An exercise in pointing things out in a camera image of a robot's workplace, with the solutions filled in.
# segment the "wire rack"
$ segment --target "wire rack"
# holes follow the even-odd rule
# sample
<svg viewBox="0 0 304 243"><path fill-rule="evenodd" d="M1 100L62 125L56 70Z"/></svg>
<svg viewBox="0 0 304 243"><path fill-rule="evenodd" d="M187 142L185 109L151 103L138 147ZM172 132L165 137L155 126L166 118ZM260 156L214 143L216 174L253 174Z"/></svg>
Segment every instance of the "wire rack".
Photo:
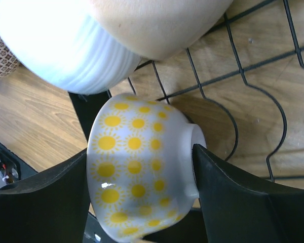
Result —
<svg viewBox="0 0 304 243"><path fill-rule="evenodd" d="M271 158L272 156L277 153L277 151L281 148L281 146L283 145L284 141L285 141L285 138L286 138L286 134L287 134L287 118L286 118L286 115L285 115L285 111L283 109L283 107L281 106L281 104L278 102L278 100L273 96L271 95L269 92L267 92L266 90L258 87L258 86L255 86L255 85L252 85L248 82L248 79L246 78L246 75L245 75L245 72L247 71L250 71L250 70L253 70L253 69L256 69L256 68L259 68L261 66L264 66L266 64L270 64L270 63L273 63L275 61L278 61L278 60L281 60L281 59L284 59L284 58L287 58L287 57L290 57L290 56L293 56L293 55L296 55L297 58L298 58L298 62L299 62L299 65L304 69L304 61L303 61L303 58L302 58L302 52L304 51L304 46L299 46L299 43L298 43L298 39L297 39L297 35L296 35L296 31L295 31L295 28L294 28L294 24L293 24L293 20L292 20L292 15L291 15L291 11L290 11L290 7L289 7L289 3L288 3L288 0L282 0L283 4L284 4L284 9L285 9L285 12L286 12L286 17L287 17L287 21L288 21L288 24L289 24L289 28L290 28L290 33L291 33L291 38L293 40L293 44L294 44L294 50L292 51L289 51L289 52L286 52L286 53L283 53L283 54L280 54L280 55L277 55L277 56L274 56L274 57L271 57L271 58L268 58L266 60L262 60L258 63L255 63L255 64L252 64L252 65L249 65L249 66L246 66L246 67L242 67L242 64L241 64L241 61L240 61L240 58L239 58L239 54L238 54L238 51L237 51L237 48L236 48L236 45L234 43L234 39L233 39L233 35L232 35L232 31L231 31L231 26L230 24L271 4L272 2L275 2L276 0L266 0L266 1L262 1L260 2L259 4L255 5L254 7L251 7L231 18L228 18L227 17L227 14L225 13L224 14L224 21L216 26L214 26L213 28L211 28L205 35L208 35L220 28L226 28L227 29L227 34L228 34L228 37L229 37L229 40L230 40L230 43L231 43L231 47L232 47L232 51L233 51L233 54L234 54L234 57L235 57L235 60L236 60L236 63L237 63L237 66L238 66L238 69L235 70L235 71L232 71L232 72L229 72L229 73L226 73L224 75L221 75L221 76L218 76L216 78L213 78L213 79L210 79L210 80L207 80L205 82L200 82L200 79L199 79L199 76L198 76L198 72L195 68L195 65L194 65L194 61L193 61L193 58L192 58L192 55L189 51L189 49L186 49L186 55L187 55L187 58L189 59L189 63L191 65L191 68L193 70L193 73L194 73L194 76L196 78L196 84L193 85L193 86L190 86L188 88L185 88L185 89L182 89L180 91L177 91L177 92L174 92L174 93L171 93L171 94L167 94L163 85L162 85L162 82L161 82L161 79L159 77L159 74L158 74L158 70L157 70L157 67L156 67L156 64L154 61L146 61L144 63L142 63L141 65L139 65L136 70L138 69L141 69L147 65L152 65L153 66L153 70L154 70L154 73L155 73L155 76L156 76L156 79L160 85L160 88L162 90L162 93L163 93L163 97L162 98L159 98L158 100L159 101L162 101L162 100L165 100L168 104L170 104L170 101L169 101L169 98L172 98L172 97L175 97L175 96L179 96L179 95L182 95L182 94L185 94L187 92L190 92L192 90L199 90L203 99L217 105L220 109L222 109L226 114L227 116L230 118L233 126L234 126L234 130L235 130L235 142L234 142L234 146L231 150L231 152L229 153L229 155L225 158L225 161L228 161L233 155L234 153L236 152L236 149L238 147L238 143L239 143L239 129L238 129L238 125L236 123L236 120L235 118L233 117L233 115L230 113L230 111L225 107L223 106L222 104L220 104L219 102L213 100L213 99L210 99L208 98L202 87L205 87L207 85L210 85L210 84L213 84L213 83L216 83L216 82L220 82L222 80L225 80L227 78L230 78L230 77L233 77L235 75L240 75L242 77L242 80L243 80L243 83L245 86L251 88L251 89L254 89L258 92L261 92L263 93L264 95L266 95L268 98L270 98L272 100L272 102L276 105L276 107L278 108L280 114L281 114L281 118L282 118L282 123L283 123L283 133L281 135L281 139L278 143L278 145L276 146L276 148L270 152L266 159L265 159L265 162L267 164L267 168L268 168L268 172L269 172L269 177L264 177L265 179L270 179L271 181L275 181L276 179L304 179L304 176L288 176L288 177L275 177L273 175L273 171L272 171L272 166L271 166ZM128 78L128 83L133 91L134 94L136 94L136 90L131 82L131 79Z"/></svg>

